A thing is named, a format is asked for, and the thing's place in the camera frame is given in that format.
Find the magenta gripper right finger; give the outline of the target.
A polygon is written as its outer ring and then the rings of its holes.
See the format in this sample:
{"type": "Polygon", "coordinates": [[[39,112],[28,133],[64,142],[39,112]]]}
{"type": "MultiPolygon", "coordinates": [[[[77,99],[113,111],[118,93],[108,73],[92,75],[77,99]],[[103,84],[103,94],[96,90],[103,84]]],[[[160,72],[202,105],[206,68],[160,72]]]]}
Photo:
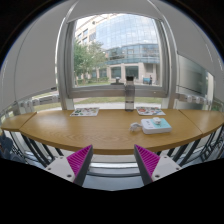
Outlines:
{"type": "Polygon", "coordinates": [[[134,156],[145,185],[181,170],[168,155],[158,156],[139,145],[134,146],[134,156]]]}

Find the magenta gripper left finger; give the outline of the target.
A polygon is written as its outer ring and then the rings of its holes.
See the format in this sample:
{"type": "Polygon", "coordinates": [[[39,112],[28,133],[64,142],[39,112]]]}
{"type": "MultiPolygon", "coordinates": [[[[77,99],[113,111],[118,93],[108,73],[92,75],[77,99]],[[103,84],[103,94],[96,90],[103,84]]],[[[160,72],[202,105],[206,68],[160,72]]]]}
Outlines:
{"type": "Polygon", "coordinates": [[[82,186],[93,156],[93,146],[86,146],[77,152],[55,159],[45,170],[82,186]]]}

